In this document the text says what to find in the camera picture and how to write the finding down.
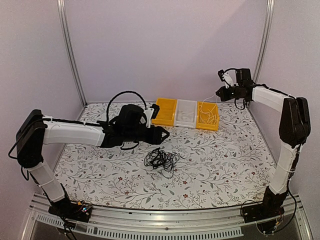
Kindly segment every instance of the metal bar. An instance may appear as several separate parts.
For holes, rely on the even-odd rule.
[[[302,208],[299,196],[295,195],[295,198],[298,208]],[[286,215],[291,214],[295,207],[293,199],[288,197],[284,201],[283,207]],[[49,202],[43,195],[35,193],[30,208],[49,215],[47,212]],[[162,231],[172,234],[201,233],[248,225],[240,216],[240,208],[241,206],[238,205],[210,209],[139,210],[93,205],[89,223],[81,224],[87,227],[94,226],[138,233],[159,233]]]
[[[295,213],[297,227],[299,228],[302,240],[313,240],[307,215],[304,209],[297,209]]]
[[[57,5],[58,5],[58,12],[59,12],[59,17],[60,17],[60,23],[61,23],[61,28],[62,28],[62,35],[64,38],[64,43],[65,43],[65,48],[68,54],[68,59],[75,83],[76,90],[78,92],[81,104],[83,106],[87,105],[87,100],[85,97],[84,89],[82,87],[80,77],[79,77],[79,72],[76,64],[76,59],[74,55],[74,51],[72,48],[71,44],[71,39],[70,39],[70,33],[69,33],[69,28],[68,28],[68,21],[67,21],[67,14],[66,14],[66,8],[65,8],[65,1],[64,0],[57,0]]]
[[[259,55],[256,61],[254,74],[253,74],[253,81],[255,83],[258,82],[263,60],[264,60],[266,49],[267,49],[267,43],[270,35],[271,23],[272,23],[272,18],[274,14],[274,5],[275,5],[274,0],[268,0],[266,5],[265,21],[264,21],[263,35],[262,35]]]
[[[45,213],[37,214],[37,221],[42,222],[44,224],[48,224],[57,228],[62,228],[63,222],[56,216],[48,215]],[[200,231],[200,232],[172,232],[169,227],[159,227],[159,231],[157,232],[145,232],[138,230],[129,230],[129,229],[117,229],[108,228],[98,223],[90,224],[82,222],[77,223],[76,227],[73,230],[76,233],[91,235],[95,237],[101,237],[106,239],[116,239],[116,240],[206,240],[206,239],[230,239],[235,237],[242,237],[241,227],[235,225],[234,227],[227,227],[221,230],[209,230],[209,231]]]
[[[24,224],[24,228],[22,230],[21,236],[19,237],[20,240],[30,240],[31,234],[33,232],[33,229],[35,227],[36,218],[35,216],[37,213],[33,211],[32,209],[28,209],[26,212],[26,221]]]

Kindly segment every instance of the floral tablecloth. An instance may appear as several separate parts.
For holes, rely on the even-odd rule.
[[[110,118],[124,104],[113,103]],[[105,103],[89,104],[81,120],[105,121],[106,109]],[[165,127],[170,137],[160,146],[141,142],[121,150],[68,144],[55,176],[71,199],[105,206],[203,209],[259,201],[274,175],[274,160],[247,109],[229,103],[218,109],[218,131]],[[183,157],[171,179],[144,166],[145,156],[158,147]]]

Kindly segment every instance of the white cable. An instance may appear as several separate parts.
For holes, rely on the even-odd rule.
[[[217,124],[217,116],[215,114],[213,114],[213,110],[217,107],[217,102],[218,102],[218,96],[216,96],[216,101],[215,101],[215,105],[214,107],[210,110],[208,109],[209,112],[204,112],[203,111],[203,104],[206,100],[211,99],[215,96],[216,94],[207,97],[205,100],[202,101],[201,105],[199,106],[199,112],[201,112],[202,114],[208,115],[208,118],[206,120],[203,120],[202,116],[200,115],[200,120],[203,124],[209,124],[209,125],[216,125]]]

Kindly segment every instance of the plastic tray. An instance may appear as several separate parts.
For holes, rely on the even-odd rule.
[[[174,125],[185,128],[196,128],[197,101],[178,99],[175,108]]]
[[[216,116],[216,121],[213,120],[213,118],[211,118],[212,116]],[[198,101],[197,118],[196,118],[197,129],[207,129],[207,130],[218,131],[219,120],[220,120],[220,117],[218,112],[218,105],[216,103]]]
[[[158,98],[156,104],[160,107],[153,124],[173,126],[175,121],[175,112],[177,107],[177,99]]]

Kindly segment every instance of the zip tie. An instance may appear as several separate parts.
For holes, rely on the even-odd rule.
[[[290,171],[290,170],[287,170],[287,169],[285,169],[283,166],[281,166],[280,164],[278,164],[278,166],[280,167],[280,168],[282,168],[284,171],[286,171],[287,173],[294,173],[296,170],[294,170],[294,171]]]

